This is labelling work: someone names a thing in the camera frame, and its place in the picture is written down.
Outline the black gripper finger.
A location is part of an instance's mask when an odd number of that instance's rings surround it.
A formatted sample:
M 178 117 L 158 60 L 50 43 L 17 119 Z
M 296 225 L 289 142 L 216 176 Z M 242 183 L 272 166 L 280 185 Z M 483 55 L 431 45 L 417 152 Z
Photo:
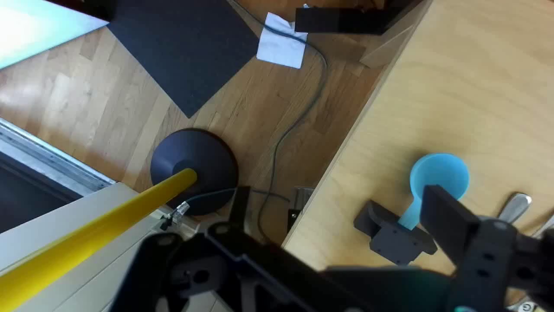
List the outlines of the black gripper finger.
M 455 265 L 490 259 L 487 233 L 492 232 L 492 223 L 476 216 L 443 187 L 424 187 L 421 223 Z

